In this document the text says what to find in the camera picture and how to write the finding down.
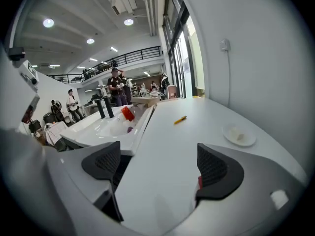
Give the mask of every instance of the orange pen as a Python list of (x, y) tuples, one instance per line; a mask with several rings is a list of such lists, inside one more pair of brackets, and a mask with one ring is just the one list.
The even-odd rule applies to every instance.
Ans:
[(177, 120), (176, 122), (174, 122), (174, 124), (178, 124), (181, 121), (185, 120), (187, 116), (183, 116), (182, 118), (180, 118), (179, 120)]

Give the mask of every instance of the white plate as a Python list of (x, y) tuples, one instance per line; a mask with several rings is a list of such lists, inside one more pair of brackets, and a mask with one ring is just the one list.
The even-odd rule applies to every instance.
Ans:
[[(237, 127), (244, 134), (244, 137), (240, 140), (233, 139), (230, 136), (230, 129), (232, 127)], [(222, 132), (223, 132), (223, 135), (225, 136), (225, 138), (227, 138), (230, 142), (232, 142), (238, 146), (248, 147), (248, 146), (253, 145), (256, 141), (256, 136), (248, 128), (243, 127), (243, 126), (239, 126), (239, 125), (235, 125), (232, 123), (224, 126), (222, 128)]]

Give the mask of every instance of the white ceiling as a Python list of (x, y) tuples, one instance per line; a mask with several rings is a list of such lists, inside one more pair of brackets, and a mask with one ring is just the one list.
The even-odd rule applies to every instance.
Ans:
[[(137, 68), (137, 69), (133, 69), (133, 70), (129, 70), (127, 72), (125, 72), (125, 77), (126, 78), (141, 78), (141, 77), (145, 77), (147, 75), (145, 75), (143, 72), (146, 71), (147, 73), (149, 73), (150, 75), (157, 75), (159, 74), (159, 72), (161, 71), (161, 64), (158, 65), (150, 65), (150, 66), (145, 66), (145, 67), (141, 67), (141, 68)], [(107, 84), (107, 80), (110, 78), (110, 75), (108, 76), (108, 78), (103, 78), (103, 84), (106, 85)], [(92, 84), (87, 85), (86, 87), (84, 87), (84, 90), (96, 90), (96, 88), (98, 87), (98, 82), (94, 82)]]
[[(15, 46), (25, 48), (26, 58), (33, 65), (60, 65), (56, 69), (39, 67), (41, 73), (68, 73), (107, 44), (115, 44), (119, 37), (149, 35), (144, 1), (135, 1), (138, 8), (133, 14), (116, 15), (108, 0), (28, 0)], [(42, 22), (46, 18), (52, 18), (55, 25), (45, 28)], [(134, 20), (132, 26), (124, 25), (127, 18)], [(87, 44), (89, 38), (95, 43)], [(107, 56), (105, 60), (117, 56), (109, 50), (103, 55)]]

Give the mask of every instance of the black railing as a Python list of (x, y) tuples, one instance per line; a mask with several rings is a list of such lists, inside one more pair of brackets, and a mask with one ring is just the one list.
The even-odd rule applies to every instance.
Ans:
[(90, 69), (83, 70), (82, 74), (69, 74), (69, 75), (48, 75), (60, 82), (66, 84), (80, 83), (85, 80), (92, 78), (93, 76), (100, 74), (102, 72), (108, 71), (113, 67), (119, 67), (125, 64), (133, 63), (142, 59), (150, 59), (155, 57), (160, 57), (160, 46), (150, 47), (134, 51), (131, 53), (126, 53), (99, 63), (96, 66), (91, 67)]

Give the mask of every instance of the sink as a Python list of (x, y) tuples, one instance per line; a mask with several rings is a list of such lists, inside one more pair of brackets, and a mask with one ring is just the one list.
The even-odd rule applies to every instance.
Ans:
[(140, 143), (142, 134), (153, 111), (153, 106), (147, 109), (142, 106), (127, 105), (135, 118), (126, 120), (121, 109), (112, 108), (114, 117), (109, 118), (106, 109), (105, 118), (96, 112), (80, 122), (62, 131), (60, 135), (81, 147), (100, 145), (107, 142), (120, 141), (122, 155), (134, 155)]

